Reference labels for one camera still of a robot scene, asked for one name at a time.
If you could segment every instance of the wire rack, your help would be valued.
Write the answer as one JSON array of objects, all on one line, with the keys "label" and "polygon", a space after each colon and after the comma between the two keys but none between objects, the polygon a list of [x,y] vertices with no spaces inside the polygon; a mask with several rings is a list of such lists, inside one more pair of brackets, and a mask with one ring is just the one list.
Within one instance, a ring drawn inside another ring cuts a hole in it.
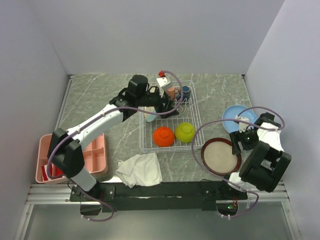
[{"label": "wire rack", "polygon": [[[181,123],[191,123],[196,129],[202,125],[194,83],[192,81],[181,81],[181,83],[183,86],[188,86],[191,93],[190,98],[188,100],[185,99],[179,106],[178,115],[170,116],[166,119],[161,119],[160,116],[157,116],[155,120],[147,122],[145,121],[144,113],[139,112],[139,146],[144,153],[191,151],[191,143],[184,143],[177,139],[169,147],[159,147],[153,142],[153,133],[159,127],[168,127],[175,131],[176,127]],[[150,82],[149,84],[150,86],[155,86],[157,83]],[[179,87],[177,82],[174,82],[173,86]],[[173,102],[175,106],[178,104],[176,99]],[[201,148],[204,143],[205,137],[201,129],[195,138],[194,149]]]}]

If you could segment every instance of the marble table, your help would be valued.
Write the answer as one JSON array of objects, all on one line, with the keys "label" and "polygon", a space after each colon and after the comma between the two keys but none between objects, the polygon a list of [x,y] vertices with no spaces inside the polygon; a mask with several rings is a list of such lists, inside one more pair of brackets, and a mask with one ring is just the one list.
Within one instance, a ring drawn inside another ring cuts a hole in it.
[{"label": "marble table", "polygon": [[[71,76],[72,82],[62,110],[59,126],[68,129],[82,123],[100,111],[118,92],[128,85],[134,74],[80,74]],[[155,82],[156,74],[144,74]],[[181,81],[193,81],[202,124],[222,118],[232,105],[251,107],[244,80],[240,74],[177,74]],[[229,139],[221,123],[203,128],[205,141],[211,138]],[[139,115],[105,132],[107,174],[101,182],[120,182],[115,174],[116,161],[142,154],[139,148]],[[242,153],[242,164],[249,155]],[[190,151],[157,153],[163,182],[191,182],[215,180],[196,163]]]}]

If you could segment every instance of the pink tray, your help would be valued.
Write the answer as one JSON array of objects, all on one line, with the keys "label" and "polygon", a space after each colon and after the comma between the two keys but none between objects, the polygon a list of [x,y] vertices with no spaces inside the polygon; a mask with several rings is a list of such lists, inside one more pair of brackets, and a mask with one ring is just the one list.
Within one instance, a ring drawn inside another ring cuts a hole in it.
[{"label": "pink tray", "polygon": [[[36,164],[35,180],[39,184],[60,184],[68,181],[66,177],[58,179],[42,179],[41,167],[48,163],[48,151],[52,134],[44,135],[40,139],[38,160]],[[108,171],[105,135],[93,140],[83,151],[84,165],[93,176],[103,175]],[[53,165],[52,175],[56,176],[56,166]]]}]

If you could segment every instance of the brown mug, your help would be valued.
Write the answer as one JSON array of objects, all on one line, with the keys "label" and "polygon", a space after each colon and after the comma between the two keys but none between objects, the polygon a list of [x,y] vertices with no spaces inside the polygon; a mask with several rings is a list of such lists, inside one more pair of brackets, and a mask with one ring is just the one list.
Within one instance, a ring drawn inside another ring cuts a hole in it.
[{"label": "brown mug", "polygon": [[168,96],[173,101],[176,99],[176,95],[180,93],[180,89],[178,87],[172,86],[172,87],[168,88],[165,92],[166,92],[166,94],[168,94]]}]

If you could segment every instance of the dish towel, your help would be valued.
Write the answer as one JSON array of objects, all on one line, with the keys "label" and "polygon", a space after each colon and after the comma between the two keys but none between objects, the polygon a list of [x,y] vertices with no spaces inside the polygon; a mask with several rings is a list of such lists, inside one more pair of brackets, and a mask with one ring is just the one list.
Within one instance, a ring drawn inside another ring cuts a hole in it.
[{"label": "dish towel", "polygon": [[115,173],[122,182],[132,188],[134,185],[154,186],[162,182],[162,174],[157,154],[137,154],[127,161],[116,162]]}]

